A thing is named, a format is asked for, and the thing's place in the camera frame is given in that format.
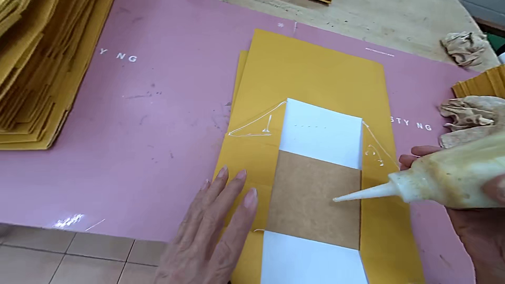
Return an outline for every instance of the pink cutting mat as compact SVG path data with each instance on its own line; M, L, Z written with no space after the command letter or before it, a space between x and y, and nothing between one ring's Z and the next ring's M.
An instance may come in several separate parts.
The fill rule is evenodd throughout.
M170 240L212 178L255 28L383 64L398 155L437 144L436 106L477 74L218 0L116 0L56 145L0 152L0 222ZM412 204L412 222L427 283L473 283L444 208Z

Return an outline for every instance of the white glue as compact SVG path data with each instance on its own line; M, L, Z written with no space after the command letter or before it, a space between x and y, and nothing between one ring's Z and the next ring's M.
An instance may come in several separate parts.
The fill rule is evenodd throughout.
M333 201L400 196L404 202L434 200L451 208L505 207L482 185L505 174L505 132L417 159L409 170L389 174L389 182Z

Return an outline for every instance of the wooden table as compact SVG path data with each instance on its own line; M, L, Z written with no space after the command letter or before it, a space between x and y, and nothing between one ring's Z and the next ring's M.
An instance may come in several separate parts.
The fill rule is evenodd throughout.
M312 0L222 1L453 64L440 39L450 32L480 32L458 0L333 0L330 5ZM497 65L489 48L483 64L472 69Z

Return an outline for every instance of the glue nozzle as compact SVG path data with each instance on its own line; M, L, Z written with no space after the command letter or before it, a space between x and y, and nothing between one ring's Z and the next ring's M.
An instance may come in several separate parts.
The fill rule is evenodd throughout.
M365 199L365 198L375 198L375 197L385 197L385 196L395 196L399 195L400 192L396 188L396 186L391 183L385 183L378 186L374 186L368 188L366 190L358 191L355 193L351 193L348 195L344 195L341 197L334 198L333 201L340 202L346 200L356 200L356 199Z

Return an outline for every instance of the tile floor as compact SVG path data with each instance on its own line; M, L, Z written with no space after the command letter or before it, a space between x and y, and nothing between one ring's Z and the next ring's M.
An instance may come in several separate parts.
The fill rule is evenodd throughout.
M165 243L0 224L5 284L151 284Z

